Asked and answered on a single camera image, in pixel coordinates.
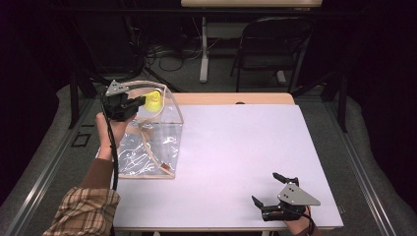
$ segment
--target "dark background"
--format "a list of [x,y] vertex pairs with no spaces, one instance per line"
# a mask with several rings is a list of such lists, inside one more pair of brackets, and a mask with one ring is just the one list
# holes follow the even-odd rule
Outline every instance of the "dark background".
[[[111,0],[97,2],[68,1],[64,4],[119,6]],[[141,7],[180,7],[180,1],[168,0],[141,1],[141,4]],[[368,37],[363,50],[348,71],[348,95],[362,107],[377,163],[398,194],[417,210],[414,118],[417,40],[416,17],[412,11],[415,5],[405,0],[324,0],[324,10],[361,10],[371,6],[372,12],[377,14],[360,23],[319,20],[306,52],[299,85],[312,83],[337,68],[352,37],[365,31]],[[187,20],[142,20],[152,29],[149,34],[153,38],[181,48],[182,34],[187,34],[189,26]],[[76,24],[83,31],[83,37],[68,18],[47,14],[36,1],[2,1],[0,5],[0,77],[6,91],[1,92],[6,132],[2,132],[0,155],[0,203],[7,198],[42,141],[58,107],[55,93],[69,83],[76,64],[99,73],[126,74],[138,67],[138,48],[126,44],[132,38],[126,32],[123,18],[78,17]],[[89,27],[99,28],[103,35],[114,36],[97,40],[89,35]],[[113,50],[91,55],[86,41],[98,48],[111,45]],[[124,60],[112,60],[114,55]]]

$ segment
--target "cable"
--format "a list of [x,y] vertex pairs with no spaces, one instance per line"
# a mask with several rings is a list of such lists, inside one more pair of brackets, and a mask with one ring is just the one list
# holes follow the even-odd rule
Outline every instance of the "cable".
[[111,155],[113,156],[113,187],[112,190],[117,190],[117,182],[119,181],[119,159],[117,156],[117,146],[116,142],[114,141],[113,131],[111,130],[110,120],[107,117],[107,114],[104,109],[104,95],[105,90],[101,94],[101,110],[104,115],[105,122],[107,123],[107,133],[108,133],[108,139],[110,140],[110,148],[111,148]]
[[307,208],[307,211],[308,211],[308,213],[309,213],[310,215],[308,215],[308,214],[306,214],[306,213],[300,213],[300,212],[294,211],[294,210],[289,209],[289,208],[285,208],[285,210],[288,210],[288,211],[290,211],[291,213],[298,214],[298,215],[300,215],[300,216],[302,216],[302,217],[306,217],[307,219],[309,219],[309,229],[308,229],[308,235],[313,235],[313,233],[314,233],[314,228],[316,227],[316,223],[314,222],[314,220],[313,220],[313,218],[312,218],[312,216],[311,216],[311,211],[310,211],[310,208],[309,208],[308,206],[306,206],[306,208]]
[[194,25],[194,27],[196,28],[196,32],[197,32],[197,34],[199,35],[199,40],[200,40],[200,50],[199,50],[199,54],[197,54],[194,58],[191,58],[191,59],[196,59],[196,58],[198,58],[198,57],[200,56],[200,54],[202,54],[202,52],[203,52],[203,37],[202,37],[202,34],[200,33],[199,28],[197,27],[196,20],[195,20],[194,18],[192,18],[192,19],[193,19],[193,25]]
[[185,92],[184,90],[175,87],[174,85],[172,85],[171,83],[169,83],[168,81],[166,81],[163,77],[161,77],[159,74],[157,74],[155,71],[153,71],[151,68],[149,67],[144,67],[144,69],[153,77],[155,77],[157,80],[159,80],[162,84],[165,84],[170,90],[173,91],[178,91],[178,92]]
[[[171,69],[171,70],[168,70],[168,69],[164,69],[163,67],[162,67],[162,59],[163,58],[167,58],[168,56],[170,56],[171,58],[175,58],[174,56],[178,56],[178,58],[179,58],[179,60],[180,60],[180,65],[177,67],[177,68],[174,68],[174,69]],[[161,56],[161,57],[159,57],[159,62],[158,62],[158,66],[159,66],[159,68],[162,70],[162,71],[165,71],[165,72],[175,72],[175,71],[178,71],[179,69],[181,69],[182,68],[182,66],[184,65],[184,57],[181,55],[181,54],[179,54],[179,53],[172,53],[171,55],[163,55],[163,56]]]

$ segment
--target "black chair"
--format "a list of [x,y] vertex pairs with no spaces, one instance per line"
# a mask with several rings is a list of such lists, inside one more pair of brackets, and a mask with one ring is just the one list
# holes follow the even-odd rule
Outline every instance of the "black chair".
[[243,30],[230,76],[237,68],[236,92],[243,71],[292,71],[288,92],[294,83],[295,70],[304,42],[310,37],[313,23],[303,18],[261,18]]

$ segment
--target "black cable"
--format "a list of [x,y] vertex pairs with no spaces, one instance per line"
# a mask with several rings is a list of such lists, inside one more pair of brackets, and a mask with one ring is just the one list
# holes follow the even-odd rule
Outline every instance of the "black cable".
[[101,94],[101,110],[103,112],[105,122],[107,123],[108,139],[110,140],[111,154],[113,156],[113,169],[114,169],[114,171],[113,171],[113,187],[112,187],[112,189],[114,191],[116,191],[117,190],[117,182],[119,180],[119,159],[118,159],[118,156],[117,156],[117,146],[116,146],[116,142],[114,140],[113,131],[111,130],[110,120],[108,119],[107,114],[106,114],[105,109],[104,109],[104,104],[103,104],[104,95],[105,95],[105,90]]
[[148,65],[151,66],[153,65],[153,63],[155,63],[156,61],[156,50],[154,48],[154,46],[149,46],[148,50],[147,50],[147,56],[145,57],[146,62],[148,62]]
[[189,60],[189,59],[197,59],[198,57],[199,57],[199,55],[202,53],[202,48],[203,48],[203,46],[202,46],[202,40],[199,38],[199,43],[200,44],[198,44],[198,43],[196,43],[196,46],[194,47],[194,49],[193,50],[191,50],[192,52],[191,52],[191,54],[189,54],[189,55],[186,55],[186,56],[184,56],[185,57],[185,59],[187,59],[187,60]]
[[[177,68],[174,68],[174,69],[171,69],[171,70],[168,70],[168,69],[163,68],[162,67],[162,59],[163,58],[167,58],[167,57],[179,58],[181,60],[180,65]],[[178,71],[179,69],[182,68],[183,65],[184,65],[184,57],[180,53],[171,52],[171,53],[168,53],[167,55],[165,54],[165,55],[159,57],[158,66],[159,66],[160,70],[162,70],[164,72],[175,72],[175,71]]]
[[177,91],[177,92],[185,92],[184,90],[175,87],[174,85],[172,85],[171,83],[169,83],[168,81],[166,81],[163,77],[161,77],[159,74],[157,74],[155,71],[153,71],[151,68],[149,67],[144,67],[144,69],[150,73],[153,77],[155,77],[157,80],[159,80],[162,84],[165,84],[170,90],[173,91]]
[[306,206],[306,208],[307,208],[307,210],[308,210],[308,212],[309,212],[309,214],[310,214],[310,215],[308,215],[308,214],[306,214],[306,213],[300,213],[300,212],[297,212],[297,211],[291,210],[291,209],[289,209],[289,208],[284,208],[283,210],[288,210],[288,211],[290,211],[291,213],[295,213],[295,214],[298,214],[298,215],[300,215],[300,216],[302,216],[302,217],[306,217],[307,219],[309,219],[309,229],[308,229],[308,235],[313,235],[313,233],[314,233],[314,228],[315,228],[315,226],[316,226],[316,223],[314,222],[313,218],[311,217],[310,208],[309,208],[308,206]]

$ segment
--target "yellow object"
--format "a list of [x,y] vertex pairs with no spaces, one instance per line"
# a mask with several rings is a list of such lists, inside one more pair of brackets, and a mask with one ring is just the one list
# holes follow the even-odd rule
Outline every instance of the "yellow object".
[[147,101],[145,102],[144,109],[148,112],[158,112],[162,108],[162,97],[159,90],[145,94],[145,97]]

